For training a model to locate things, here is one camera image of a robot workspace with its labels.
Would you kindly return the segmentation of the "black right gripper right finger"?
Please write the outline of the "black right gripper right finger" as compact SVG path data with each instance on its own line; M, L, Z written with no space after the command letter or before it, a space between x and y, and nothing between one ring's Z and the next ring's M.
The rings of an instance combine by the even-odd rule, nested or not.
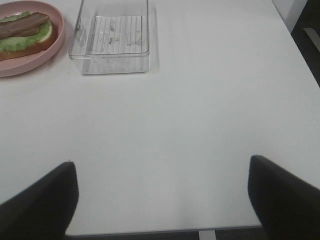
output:
M248 196L270 240L320 238L320 190L262 155L250 158Z

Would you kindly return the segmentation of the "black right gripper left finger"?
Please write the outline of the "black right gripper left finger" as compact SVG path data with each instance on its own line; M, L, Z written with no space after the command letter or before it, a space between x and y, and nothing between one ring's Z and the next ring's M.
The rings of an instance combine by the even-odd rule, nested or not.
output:
M76 166L64 162L0 205L0 238L62 240L78 200Z

